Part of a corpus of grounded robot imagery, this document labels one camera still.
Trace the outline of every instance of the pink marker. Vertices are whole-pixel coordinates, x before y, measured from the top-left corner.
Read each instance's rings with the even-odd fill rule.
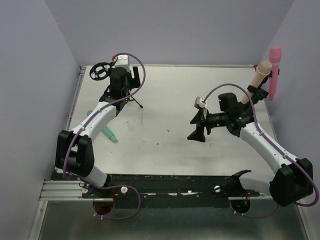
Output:
[[[282,56],[280,46],[274,46],[270,49],[269,62],[272,63],[272,77],[269,78],[269,100],[273,101],[277,91],[279,63]]]

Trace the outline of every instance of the lavender wall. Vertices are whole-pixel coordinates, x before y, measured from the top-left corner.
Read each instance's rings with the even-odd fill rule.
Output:
[[[277,93],[267,102],[279,142],[313,163],[320,187],[320,1],[295,0],[271,41],[282,46]],[[262,60],[267,60],[269,49]],[[320,203],[308,210],[320,226]]]
[[[293,0],[46,0],[81,65],[255,64]]]
[[[43,0],[0,6],[0,239],[28,239],[79,67]]]

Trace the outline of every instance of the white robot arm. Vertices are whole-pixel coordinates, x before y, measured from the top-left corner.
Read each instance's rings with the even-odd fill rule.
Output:
[[[130,90],[140,87],[136,66],[133,67],[133,72],[134,78],[130,71],[128,55],[119,55],[111,63],[101,62],[92,67],[90,77],[95,81],[110,77],[110,85],[100,97],[96,108],[82,123],[71,131],[60,132],[55,157],[57,168],[63,169],[68,147],[76,133],[79,133],[74,143],[77,145],[77,150],[70,151],[66,170],[96,186],[102,187],[105,184],[108,175],[95,165],[92,144],[106,124],[114,119],[126,105],[128,101],[126,96],[129,96]]]
[[[274,175],[264,175],[250,170],[242,171],[239,181],[243,189],[271,195],[283,207],[312,194],[312,183],[295,165],[298,164],[312,178],[311,162],[306,158],[298,159],[274,141],[259,123],[256,125],[249,102],[245,104],[238,102],[236,95],[231,92],[221,94],[218,98],[222,111],[220,113],[209,113],[204,99],[196,98],[194,106],[198,109],[198,113],[190,122],[196,124],[196,130],[187,139],[205,142],[205,128],[209,135],[213,128],[226,127],[232,135],[252,146],[274,173]]]

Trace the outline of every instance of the purple cable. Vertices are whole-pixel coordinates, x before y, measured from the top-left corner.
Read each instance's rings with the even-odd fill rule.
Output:
[[[109,190],[109,189],[116,189],[116,188],[126,187],[128,189],[132,189],[133,191],[135,191],[135,193],[137,194],[138,199],[139,199],[138,207],[136,208],[134,213],[132,213],[129,216],[125,216],[125,217],[112,217],[112,216],[99,215],[99,214],[96,213],[96,206],[94,205],[93,206],[94,214],[99,216],[100,218],[110,219],[110,220],[126,220],[126,219],[132,218],[133,216],[135,216],[139,212],[139,209],[140,209],[140,206],[141,206],[141,197],[140,197],[140,194],[139,194],[138,190],[135,189],[133,186],[128,186],[128,185],[117,185],[117,186],[107,186],[107,187],[96,186],[96,185],[92,185],[92,186],[94,186],[97,189],[102,189],[102,190]]]
[[[239,215],[241,217],[248,218],[248,219],[266,219],[266,218],[269,218],[269,217],[275,215],[280,209],[280,205],[278,205],[273,212],[271,212],[271,213],[269,213],[267,215],[264,215],[264,216],[251,216],[251,215],[245,215],[243,213],[239,213],[236,210],[234,210],[234,208],[232,207],[231,201],[229,202],[229,206],[230,206],[230,209],[232,210],[232,212],[234,214]]]
[[[123,97],[123,98],[120,98],[120,99],[118,99],[118,100],[116,100],[116,101],[113,101],[113,102],[108,103],[107,105],[103,106],[103,107],[101,108],[101,110],[104,110],[104,109],[106,109],[107,107],[109,107],[109,106],[111,106],[111,105],[113,105],[113,104],[119,103],[119,102],[121,102],[121,101],[124,101],[124,100],[132,97],[132,96],[135,95],[135,94],[142,88],[142,86],[145,84],[145,80],[146,80],[146,69],[145,69],[144,64],[140,61],[140,59],[137,58],[136,56],[132,55],[131,53],[127,53],[127,52],[117,53],[116,55],[114,55],[114,58],[116,58],[116,57],[119,56],[119,55],[128,55],[128,56],[130,56],[130,57],[133,57],[135,60],[137,60],[137,61],[139,62],[139,64],[140,64],[141,67],[142,67],[142,71],[143,71],[142,83],[141,83],[141,85],[140,85],[133,93],[131,93],[131,94],[129,94],[128,96],[125,96],[125,97]],[[92,121],[92,119],[95,118],[95,116],[98,115],[99,113],[100,113],[99,111],[96,111],[94,114],[92,114],[92,116],[88,119],[88,121],[86,121],[86,123],[83,125],[83,127],[85,128],[85,127]],[[62,168],[62,170],[63,170],[62,175],[63,175],[63,178],[66,179],[66,180],[71,180],[71,179],[72,179],[71,177],[68,177],[68,176],[67,176],[67,173],[66,173],[66,171],[67,171],[67,164],[68,164],[68,158],[69,158],[69,155],[70,155],[70,153],[71,153],[71,149],[72,149],[72,147],[73,147],[73,145],[74,145],[77,137],[79,136],[79,134],[80,134],[82,131],[83,131],[83,130],[80,128],[79,131],[74,135],[74,137],[73,137],[73,139],[72,139],[72,141],[71,141],[71,143],[70,143],[70,145],[69,145],[69,148],[68,148],[68,150],[67,150],[67,152],[66,152],[65,158],[64,158],[63,168]]]
[[[244,94],[248,97],[249,101],[250,101],[250,104],[251,104],[251,107],[252,107],[252,112],[253,112],[253,118],[254,118],[254,124],[256,126],[256,129],[259,131],[259,133],[263,136],[263,138],[275,149],[277,150],[282,156],[285,156],[285,158],[287,160],[289,160],[292,164],[294,164],[302,173],[303,175],[305,175],[305,177],[308,179],[308,181],[310,181],[312,187],[314,188],[314,193],[315,193],[315,198],[314,198],[314,201],[311,202],[311,203],[308,203],[308,204],[302,204],[302,203],[298,203],[296,202],[295,204],[298,205],[298,206],[301,206],[301,207],[312,207],[314,206],[315,204],[317,204],[318,200],[319,200],[319,190],[315,184],[315,182],[312,180],[312,178],[309,176],[309,174],[298,164],[296,163],[296,161],[294,161],[291,157],[285,155],[285,153],[277,146],[275,145],[263,132],[262,130],[260,129],[259,125],[258,125],[258,120],[257,120],[257,116],[256,116],[256,109],[255,109],[255,106],[254,106],[254,103],[252,102],[251,100],[251,97],[250,95],[247,93],[246,90],[244,90],[242,87],[236,85],[236,84],[233,84],[233,83],[224,83],[224,84],[221,84],[217,87],[215,87],[214,89],[212,89],[208,95],[204,98],[203,102],[206,102],[206,100],[208,99],[208,97],[217,89],[221,88],[221,87],[224,87],[224,86],[233,86],[233,87],[236,87],[238,89],[240,89],[241,91],[244,92]]]

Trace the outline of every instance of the purple wire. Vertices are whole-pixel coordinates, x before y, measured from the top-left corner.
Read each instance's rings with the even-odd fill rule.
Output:
[[[138,192],[137,189],[135,189],[133,186],[128,186],[128,185],[117,185],[117,186],[107,186],[107,187],[103,187],[103,186],[96,186],[96,185],[92,185],[94,186],[95,188],[97,189],[102,189],[102,190],[109,190],[109,189],[116,189],[116,188],[122,188],[122,187],[126,187],[128,189],[132,189],[133,191],[135,191],[135,193],[137,194],[138,196],[138,200],[139,200],[139,203],[138,203],[138,207],[136,208],[136,210],[134,211],[134,213],[132,213],[131,215],[129,216],[125,216],[125,217],[112,217],[112,216],[105,216],[105,215],[99,215],[96,213],[96,206],[94,205],[93,206],[93,211],[94,211],[94,214],[99,216],[99,217],[102,217],[104,219],[110,219],[110,220],[126,220],[126,219],[130,219],[132,218],[133,216],[135,216],[139,210],[140,210],[140,206],[141,206],[141,197],[140,197],[140,194]]]
[[[264,216],[251,216],[251,215],[246,215],[246,214],[243,214],[243,213],[239,213],[236,210],[234,210],[234,208],[232,207],[231,201],[229,202],[229,206],[230,206],[230,209],[232,210],[232,212],[234,214],[239,215],[241,217],[248,218],[248,219],[266,219],[266,218],[269,218],[269,217],[272,217],[273,215],[275,215],[280,209],[280,205],[278,205],[273,212],[271,212],[271,213],[269,213],[267,215],[264,215]]]
[[[277,150],[282,156],[285,156],[285,158],[287,160],[289,160],[292,164],[294,164],[302,173],[303,175],[305,175],[305,177],[308,179],[308,181],[311,183],[312,187],[314,188],[314,192],[315,192],[315,198],[314,198],[314,201],[311,202],[311,203],[308,203],[308,204],[302,204],[302,203],[299,203],[299,202],[296,202],[295,204],[298,205],[298,206],[301,206],[301,207],[312,207],[314,206],[315,204],[317,204],[318,200],[319,200],[319,190],[315,184],[315,182],[312,180],[312,178],[309,176],[309,174],[298,164],[296,163],[296,161],[294,161],[291,157],[285,155],[285,153],[277,146],[275,145],[264,133],[263,131],[260,129],[259,125],[258,125],[258,120],[257,120],[257,115],[256,115],[256,109],[255,109],[255,106],[254,106],[254,103],[252,102],[252,99],[250,97],[250,95],[247,93],[246,90],[244,90],[242,87],[236,85],[236,84],[233,84],[233,83],[224,83],[224,84],[221,84],[217,87],[215,87],[214,89],[212,89],[208,95],[204,98],[203,102],[206,102],[206,100],[208,99],[208,97],[217,89],[221,88],[221,87],[224,87],[224,86],[233,86],[233,87],[236,87],[238,89],[240,89],[241,91],[244,92],[244,94],[248,97],[249,101],[250,101],[250,104],[251,104],[251,107],[252,107],[252,112],[253,112],[253,118],[254,118],[254,124],[256,126],[256,129],[259,131],[259,133],[263,136],[263,138],[275,149]]]

